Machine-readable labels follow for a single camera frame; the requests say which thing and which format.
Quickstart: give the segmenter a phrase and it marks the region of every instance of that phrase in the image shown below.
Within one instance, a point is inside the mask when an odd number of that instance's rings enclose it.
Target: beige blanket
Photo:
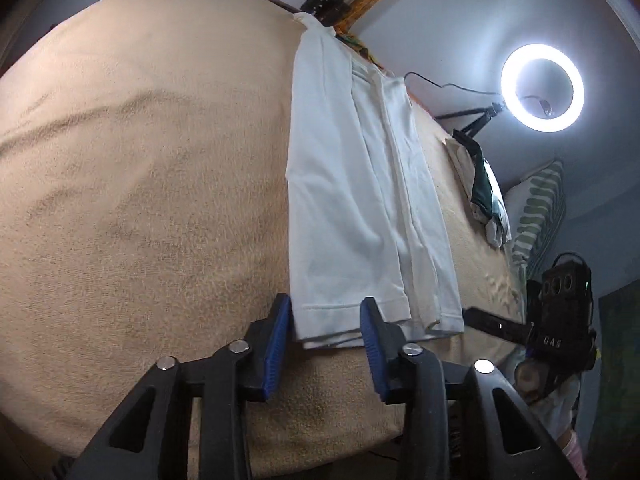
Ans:
[[[265,0],[103,0],[0,79],[0,411],[77,454],[162,355],[210,355],[288,290],[292,63],[303,26]],[[515,317],[515,282],[415,107],[463,304]],[[469,332],[441,358],[499,360]],[[401,431],[362,349],[288,347],[251,405],[258,476]]]

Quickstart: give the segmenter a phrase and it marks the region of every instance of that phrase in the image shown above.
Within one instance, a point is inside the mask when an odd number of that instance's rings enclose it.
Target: ring light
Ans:
[[[516,94],[516,83],[523,67],[535,59],[547,59],[559,65],[569,76],[574,87],[574,97],[568,110],[552,119],[536,117],[524,109]],[[513,52],[502,67],[502,97],[510,112],[522,124],[540,132],[559,132],[564,130],[580,115],[584,105],[584,86],[580,73],[571,60],[559,50],[543,44],[530,44]]]

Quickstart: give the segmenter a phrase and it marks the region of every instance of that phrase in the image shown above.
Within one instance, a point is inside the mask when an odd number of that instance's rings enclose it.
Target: metal rivet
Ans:
[[[229,350],[234,354],[241,354],[242,352],[246,352],[249,348],[251,348],[249,343],[244,339],[238,339],[237,341],[229,343]]]
[[[495,366],[491,361],[488,361],[487,359],[478,359],[478,361],[474,363],[474,368],[481,374],[490,374],[494,371]]]
[[[170,355],[165,355],[156,361],[156,366],[161,370],[169,370],[175,366],[175,357],[171,357]]]
[[[416,343],[407,343],[402,345],[402,351],[407,355],[420,355],[422,353],[422,347]]]

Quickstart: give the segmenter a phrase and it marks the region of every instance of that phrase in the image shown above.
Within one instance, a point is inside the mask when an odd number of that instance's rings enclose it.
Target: wall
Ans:
[[[600,344],[598,298],[640,278],[640,186],[636,185],[605,205],[562,224],[550,248],[546,267],[562,251],[576,251],[592,270],[594,328]],[[576,430],[587,449],[600,390],[600,361],[582,377],[582,395]]]

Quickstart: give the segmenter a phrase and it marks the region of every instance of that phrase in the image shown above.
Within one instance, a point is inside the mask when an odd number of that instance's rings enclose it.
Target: wrinkled fabric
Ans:
[[[562,449],[564,455],[569,459],[569,462],[574,468],[574,471],[580,477],[580,480],[587,480],[587,469],[584,466],[584,459],[582,458],[582,450],[580,449],[580,443],[578,442],[578,436],[575,431],[571,432],[571,439],[569,443]]]
[[[362,346],[369,296],[408,339],[462,332],[447,230],[404,81],[359,60],[309,14],[296,19],[307,31],[294,62],[286,176],[298,340]]]
[[[544,399],[530,406],[549,434],[557,439],[571,427],[572,409],[580,393],[580,379],[573,375]]]
[[[288,292],[304,31],[265,0],[103,0],[0,78],[0,410],[23,431],[77,455],[158,357],[209,356]],[[520,319],[446,133],[414,117],[462,303]],[[513,348],[473,330],[423,344],[464,364]],[[247,409],[257,478],[369,449],[403,422],[357,348],[289,343],[278,391]]]

